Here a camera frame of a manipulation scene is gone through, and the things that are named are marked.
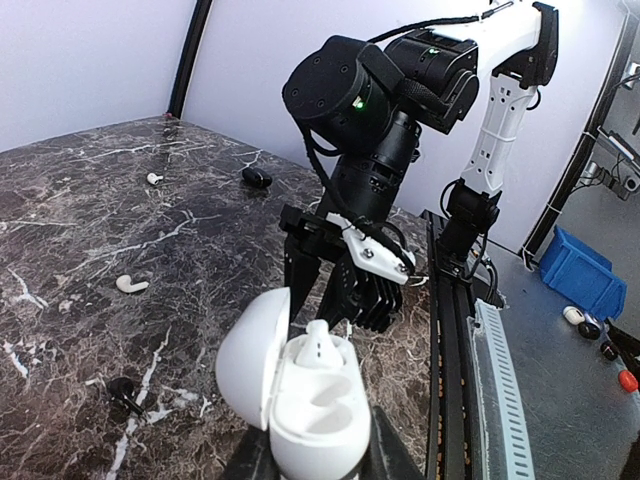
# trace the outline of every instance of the gray table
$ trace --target gray table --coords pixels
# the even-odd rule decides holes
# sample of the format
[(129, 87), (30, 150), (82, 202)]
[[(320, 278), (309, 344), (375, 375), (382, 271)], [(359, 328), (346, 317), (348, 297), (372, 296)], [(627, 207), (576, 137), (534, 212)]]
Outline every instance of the gray table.
[(508, 307), (502, 322), (524, 404), (536, 477), (618, 478), (640, 429), (640, 395), (618, 384), (620, 361), (562, 316), (569, 301), (491, 245)]

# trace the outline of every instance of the small black object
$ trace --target small black object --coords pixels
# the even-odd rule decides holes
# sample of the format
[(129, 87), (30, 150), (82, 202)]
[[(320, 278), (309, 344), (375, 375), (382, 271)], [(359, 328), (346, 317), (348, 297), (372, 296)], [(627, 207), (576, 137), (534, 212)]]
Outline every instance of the small black object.
[(261, 168), (247, 167), (242, 170), (242, 178), (255, 188), (267, 188), (273, 183), (273, 178)]
[(133, 380), (127, 377), (119, 377), (114, 378), (107, 384), (107, 391), (113, 398), (124, 403), (130, 410), (141, 416), (144, 414), (144, 410), (133, 400), (134, 387)]
[(600, 329), (591, 322), (582, 322), (578, 325), (578, 332), (588, 340), (597, 340), (600, 338)]
[(618, 347), (616, 347), (615, 344), (610, 340), (607, 340), (602, 345), (600, 345), (600, 351), (607, 360), (611, 360), (612, 362), (616, 358), (618, 358), (619, 355)]

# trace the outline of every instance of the white container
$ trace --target white container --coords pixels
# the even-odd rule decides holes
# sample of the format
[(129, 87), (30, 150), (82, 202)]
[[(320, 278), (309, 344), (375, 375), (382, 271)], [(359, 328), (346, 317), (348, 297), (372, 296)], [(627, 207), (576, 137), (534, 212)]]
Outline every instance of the white container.
[(247, 423), (269, 430), (287, 480), (339, 480), (358, 466), (371, 434), (358, 360), (324, 320), (287, 342), (289, 303), (281, 288), (249, 305), (218, 351), (218, 388)]

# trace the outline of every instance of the robotic arm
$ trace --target robotic arm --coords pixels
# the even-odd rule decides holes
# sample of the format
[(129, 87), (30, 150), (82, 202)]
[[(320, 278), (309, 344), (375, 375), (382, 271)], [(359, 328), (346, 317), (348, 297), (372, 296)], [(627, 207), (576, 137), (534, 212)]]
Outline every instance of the robotic arm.
[[(435, 28), (419, 28), (433, 25)], [(335, 264), (317, 318), (343, 318), (382, 332), (401, 306), (399, 285), (412, 255), (387, 216), (410, 164), (421, 126), (448, 134), (491, 75), (489, 109), (473, 156), (449, 198), (450, 221), (439, 244), (439, 268), (464, 272), (478, 235), (499, 209), (511, 145), (531, 98), (557, 61), (558, 14), (550, 6), (507, 2), (480, 17), (416, 24), (384, 50), (377, 42), (331, 37), (293, 72), (283, 89), (325, 194), (315, 215), (285, 206), (285, 283), (292, 319), (308, 296), (320, 260)], [(318, 144), (312, 132), (335, 149)], [(331, 179), (317, 153), (339, 156)]]

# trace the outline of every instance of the black pole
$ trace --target black pole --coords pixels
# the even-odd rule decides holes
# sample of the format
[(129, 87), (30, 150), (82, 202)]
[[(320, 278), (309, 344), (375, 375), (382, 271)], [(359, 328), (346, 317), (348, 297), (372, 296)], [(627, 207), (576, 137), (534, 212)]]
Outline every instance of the black pole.
[(187, 38), (182, 48), (178, 73), (176, 74), (173, 91), (171, 92), (169, 109), (167, 110), (167, 113), (177, 118), (182, 116), (184, 102), (187, 98), (187, 90), (189, 89), (189, 81), (191, 80), (191, 73), (193, 72), (198, 47), (200, 46), (200, 40), (202, 39), (212, 4), (213, 0), (198, 0), (193, 10), (191, 24), (187, 31)]
[(615, 98), (615, 92), (611, 92), (611, 88), (618, 83), (624, 75), (639, 24), (640, 21), (638, 17), (628, 12), (613, 61), (609, 67), (607, 79), (600, 91), (596, 105), (591, 112), (591, 116), (584, 130), (585, 133), (582, 134), (578, 147), (565, 170), (562, 180), (556, 186), (551, 196), (548, 208), (540, 217), (525, 242), (524, 253), (527, 255), (535, 255), (537, 253), (544, 239), (558, 220), (559, 212), (564, 208), (573, 187), (578, 183), (584, 168), (587, 166), (591, 153), (593, 152), (593, 147), (595, 147), (596, 144), (595, 139), (598, 135), (597, 128), (605, 122)]

